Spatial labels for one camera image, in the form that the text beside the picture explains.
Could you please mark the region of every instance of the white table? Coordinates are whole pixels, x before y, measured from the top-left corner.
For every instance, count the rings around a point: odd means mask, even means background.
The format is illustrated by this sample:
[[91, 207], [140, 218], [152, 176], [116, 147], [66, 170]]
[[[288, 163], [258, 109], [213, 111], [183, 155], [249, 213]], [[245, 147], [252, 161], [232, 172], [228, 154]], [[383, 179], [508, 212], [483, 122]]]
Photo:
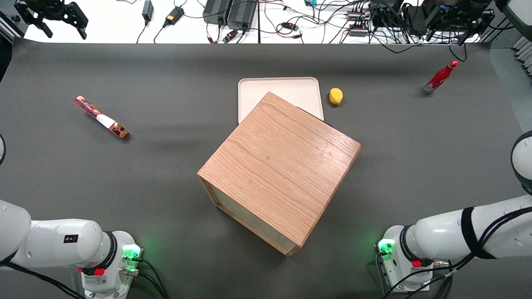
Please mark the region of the white table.
[[[184, 0], [175, 0], [176, 5], [183, 5]], [[203, 5], [206, 0], [188, 0], [184, 5], [186, 15], [190, 16], [202, 16]], [[325, 0], [325, 3], [331, 3], [332, 0]], [[46, 43], [135, 43], [139, 33], [144, 28], [144, 19], [141, 16], [141, 12], [144, 5], [144, 0], [137, 0], [133, 4], [116, 0], [76, 0], [87, 18], [89, 23], [86, 29], [87, 39], [83, 40], [76, 29], [61, 21], [45, 20], [50, 29], [53, 32], [53, 37], [48, 38], [44, 32], [37, 29], [35, 26], [30, 26], [26, 32], [25, 38], [35, 41], [42, 41]], [[417, 5], [422, 0], [406, 0], [405, 3], [411, 3]], [[161, 29], [164, 18], [174, 8], [174, 2], [172, 0], [152, 0], [154, 6], [154, 13], [152, 21], [149, 23], [144, 33], [141, 35], [139, 43], [153, 43], [153, 38], [157, 32]], [[318, 0], [318, 7], [324, 3], [323, 0]], [[346, 4], [348, 1], [334, 1], [335, 5]], [[364, 10], [369, 7], [369, 2], [363, 4]], [[299, 16], [301, 14], [294, 12], [291, 9], [283, 10], [284, 4], [281, 1], [275, 2], [260, 2], [261, 13], [261, 30], [274, 32], [275, 29], [266, 18], [266, 15], [270, 18], [274, 25], [288, 21], [288, 19]], [[339, 6], [329, 6], [320, 14], [320, 19], [328, 19]], [[307, 6], [304, 8], [305, 13], [312, 15], [312, 8]], [[346, 13], [349, 8], [340, 9], [339, 13]], [[253, 28], [258, 28], [258, 18], [255, 14], [253, 19]], [[347, 21], [346, 15], [336, 15], [332, 18], [327, 25], [316, 25], [304, 19], [299, 20], [297, 25], [303, 33], [303, 41], [306, 44], [320, 44], [330, 42], [340, 30], [339, 27], [347, 26], [352, 22]], [[228, 27], [222, 27], [220, 40], [231, 29]], [[392, 42], [392, 34], [384, 29], [385, 34], [389, 36], [388, 41]], [[218, 27], [214, 24], [209, 25], [209, 32], [212, 38], [216, 39], [218, 34]], [[258, 31], [251, 30], [245, 34], [240, 43], [256, 44], [258, 42]], [[332, 43], [339, 43], [343, 38], [342, 32], [333, 40]], [[473, 36], [468, 39], [469, 42], [475, 41], [477, 36]], [[345, 44], [367, 44], [369, 37], [347, 37], [344, 40]], [[371, 43], [386, 43], [386, 38], [372, 38]], [[156, 42], [158, 44], [208, 44], [206, 37], [206, 24], [203, 19], [192, 19], [183, 16], [174, 26], [168, 26], [163, 29], [157, 37]], [[301, 43], [301, 39], [283, 38], [276, 34], [261, 33], [261, 43], [264, 44], [288, 44], [288, 43]]]

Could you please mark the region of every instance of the wooden box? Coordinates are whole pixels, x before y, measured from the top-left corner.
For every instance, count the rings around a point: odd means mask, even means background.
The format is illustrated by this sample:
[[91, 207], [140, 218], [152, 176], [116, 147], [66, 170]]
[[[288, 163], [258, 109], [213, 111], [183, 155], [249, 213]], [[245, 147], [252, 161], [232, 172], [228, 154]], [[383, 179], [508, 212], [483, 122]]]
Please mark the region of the wooden box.
[[360, 148], [267, 93], [197, 175], [217, 207], [290, 256], [305, 244]]

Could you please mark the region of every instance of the red aluminum bottle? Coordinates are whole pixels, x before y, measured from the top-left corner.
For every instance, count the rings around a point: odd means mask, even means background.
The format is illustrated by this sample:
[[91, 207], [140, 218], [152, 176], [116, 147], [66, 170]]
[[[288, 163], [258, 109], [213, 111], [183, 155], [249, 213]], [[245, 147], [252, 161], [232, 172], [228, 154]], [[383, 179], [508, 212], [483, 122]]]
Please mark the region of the red aluminum bottle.
[[434, 75], [434, 77], [427, 84], [425, 84], [425, 87], [423, 88], [423, 90], [427, 94], [432, 94], [433, 92], [435, 92], [436, 89], [440, 87], [440, 85], [443, 84], [443, 82], [445, 82], [447, 78], [449, 78], [449, 76], [451, 75], [451, 72], [453, 71], [454, 68], [456, 68], [457, 65], [458, 65], [458, 61], [456, 60], [452, 60], [451, 62], [449, 62], [448, 66], [439, 70]]

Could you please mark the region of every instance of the red button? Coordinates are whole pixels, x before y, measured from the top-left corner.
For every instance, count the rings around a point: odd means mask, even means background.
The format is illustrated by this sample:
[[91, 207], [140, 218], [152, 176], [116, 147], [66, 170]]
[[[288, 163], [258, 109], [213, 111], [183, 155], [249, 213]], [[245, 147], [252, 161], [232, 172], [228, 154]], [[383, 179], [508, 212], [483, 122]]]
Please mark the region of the red button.
[[98, 269], [94, 270], [94, 275], [102, 276], [104, 272], [105, 272], [105, 269], [98, 268]]

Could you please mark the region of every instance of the gray mat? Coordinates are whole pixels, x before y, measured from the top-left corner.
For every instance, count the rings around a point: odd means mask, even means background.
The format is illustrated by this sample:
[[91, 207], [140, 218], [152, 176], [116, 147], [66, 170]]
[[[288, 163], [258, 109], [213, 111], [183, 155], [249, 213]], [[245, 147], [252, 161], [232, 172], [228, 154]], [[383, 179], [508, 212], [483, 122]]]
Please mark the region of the gray mat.
[[[445, 46], [393, 54], [368, 45], [17, 40], [0, 84], [0, 196], [33, 219], [92, 219], [130, 232], [172, 298], [379, 298], [373, 243], [389, 226], [523, 194], [509, 161], [522, 131], [488, 51], [468, 46], [467, 62], [427, 97], [421, 86], [452, 59]], [[316, 77], [325, 121], [363, 146], [291, 258], [215, 208], [196, 178], [237, 126], [238, 81], [284, 76]], [[332, 87], [345, 95], [337, 108], [327, 102]], [[78, 95], [131, 138], [91, 119], [74, 104]], [[450, 298], [527, 297], [531, 261], [475, 260], [455, 276]], [[70, 279], [63, 268], [40, 272]], [[1, 298], [65, 297], [23, 274], [0, 279]], [[156, 297], [136, 279], [131, 299]]]

